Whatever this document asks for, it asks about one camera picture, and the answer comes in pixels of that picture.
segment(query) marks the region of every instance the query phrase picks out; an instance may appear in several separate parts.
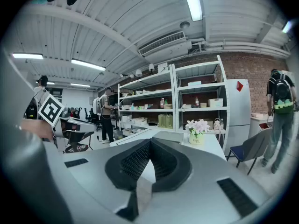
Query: shoe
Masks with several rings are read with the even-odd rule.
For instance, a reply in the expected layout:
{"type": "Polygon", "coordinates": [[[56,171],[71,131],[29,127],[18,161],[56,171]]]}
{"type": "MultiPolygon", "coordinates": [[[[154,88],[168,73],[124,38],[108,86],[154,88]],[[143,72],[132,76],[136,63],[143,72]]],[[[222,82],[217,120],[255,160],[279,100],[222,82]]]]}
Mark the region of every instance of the shoe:
{"type": "Polygon", "coordinates": [[[272,165],[271,172],[274,174],[274,173],[276,173],[277,170],[278,170],[278,168],[274,168],[274,165],[272,165]]]}
{"type": "Polygon", "coordinates": [[[262,164],[263,167],[267,166],[267,163],[264,161],[264,159],[261,159],[261,164],[262,164]]]}

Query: ceiling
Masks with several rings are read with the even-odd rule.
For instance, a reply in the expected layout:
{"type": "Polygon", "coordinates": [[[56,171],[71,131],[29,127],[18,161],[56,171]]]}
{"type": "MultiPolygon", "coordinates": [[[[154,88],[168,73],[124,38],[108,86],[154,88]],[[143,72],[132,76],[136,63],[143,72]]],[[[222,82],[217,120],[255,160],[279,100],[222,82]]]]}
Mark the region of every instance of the ceiling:
{"type": "Polygon", "coordinates": [[[256,42],[281,48],[289,42],[281,29],[286,19],[271,0],[200,0],[203,20],[193,22],[186,0],[65,0],[27,4],[4,38],[9,53],[43,54],[44,60],[14,59],[21,70],[36,79],[47,75],[61,87],[72,83],[101,89],[148,66],[140,47],[170,33],[182,31],[186,38],[206,42],[256,42]],[[98,72],[71,64],[78,59],[106,67],[98,72]]]}

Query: black pants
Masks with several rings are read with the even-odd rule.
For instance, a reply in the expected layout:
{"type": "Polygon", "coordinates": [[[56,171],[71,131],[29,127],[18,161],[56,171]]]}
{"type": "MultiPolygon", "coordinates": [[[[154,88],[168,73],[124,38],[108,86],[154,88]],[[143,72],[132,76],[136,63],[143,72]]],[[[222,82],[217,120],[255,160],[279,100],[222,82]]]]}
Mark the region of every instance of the black pants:
{"type": "Polygon", "coordinates": [[[103,129],[102,129],[102,140],[106,140],[107,136],[106,133],[108,134],[109,141],[114,142],[113,139],[113,127],[110,119],[110,115],[102,115],[101,116],[101,121],[103,124],[103,129]]]}

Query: shelf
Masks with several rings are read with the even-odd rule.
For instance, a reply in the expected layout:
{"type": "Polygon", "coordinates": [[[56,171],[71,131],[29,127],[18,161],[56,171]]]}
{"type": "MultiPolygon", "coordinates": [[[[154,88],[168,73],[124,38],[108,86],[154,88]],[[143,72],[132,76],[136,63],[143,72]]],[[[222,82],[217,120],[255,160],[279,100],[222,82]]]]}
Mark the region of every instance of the shelf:
{"type": "MultiPolygon", "coordinates": [[[[179,132],[181,133],[189,133],[189,130],[185,130],[183,129],[183,126],[181,126],[179,129],[178,129],[179,132]]],[[[226,133],[226,130],[222,129],[221,130],[221,134],[223,133],[226,133]]],[[[207,134],[219,134],[219,130],[210,130],[209,132],[207,132],[207,134]]]]}
{"type": "Polygon", "coordinates": [[[120,110],[120,112],[173,112],[173,109],[157,109],[157,110],[120,110]]]}
{"type": "Polygon", "coordinates": [[[205,62],[176,68],[175,71],[178,77],[181,79],[199,77],[204,75],[213,75],[218,64],[219,61],[205,62]]]}
{"type": "Polygon", "coordinates": [[[180,112],[188,112],[188,111],[217,111],[217,110],[227,110],[225,107],[207,107],[207,108],[190,108],[190,109],[178,109],[180,112]]]}
{"type": "Polygon", "coordinates": [[[133,82],[130,82],[128,84],[124,84],[120,86],[120,88],[125,88],[129,90],[137,90],[141,89],[143,87],[147,87],[150,85],[155,85],[155,84],[161,84],[165,82],[170,82],[170,71],[167,70],[162,73],[154,74],[145,78],[141,78],[139,80],[135,80],[133,82]]]}
{"type": "Polygon", "coordinates": [[[171,96],[171,89],[167,89],[167,90],[162,90],[162,91],[151,91],[151,92],[146,92],[143,94],[139,94],[139,95],[132,95],[132,96],[126,96],[126,97],[122,97],[121,99],[143,99],[143,98],[150,98],[150,97],[158,97],[159,95],[163,95],[163,96],[171,96]]]}
{"type": "Polygon", "coordinates": [[[217,91],[217,89],[219,89],[221,86],[225,86],[225,83],[221,82],[178,87],[178,91],[180,91],[182,94],[213,92],[217,91]]]}
{"type": "Polygon", "coordinates": [[[138,124],[128,123],[128,122],[121,122],[121,123],[126,124],[126,125],[141,127],[141,128],[147,128],[147,129],[158,129],[158,130],[163,130],[163,131],[174,131],[173,129],[160,128],[158,126],[138,125],[138,124]]]}

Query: yellow vase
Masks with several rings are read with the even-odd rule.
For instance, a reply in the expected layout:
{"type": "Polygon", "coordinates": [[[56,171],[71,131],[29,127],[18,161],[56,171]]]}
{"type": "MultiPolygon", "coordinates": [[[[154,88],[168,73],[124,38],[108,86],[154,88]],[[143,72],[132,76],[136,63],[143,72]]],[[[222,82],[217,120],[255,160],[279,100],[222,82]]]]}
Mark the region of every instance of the yellow vase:
{"type": "Polygon", "coordinates": [[[195,137],[194,134],[190,134],[189,136],[189,143],[191,144],[204,144],[205,141],[205,136],[203,134],[197,135],[197,138],[195,137]]]}

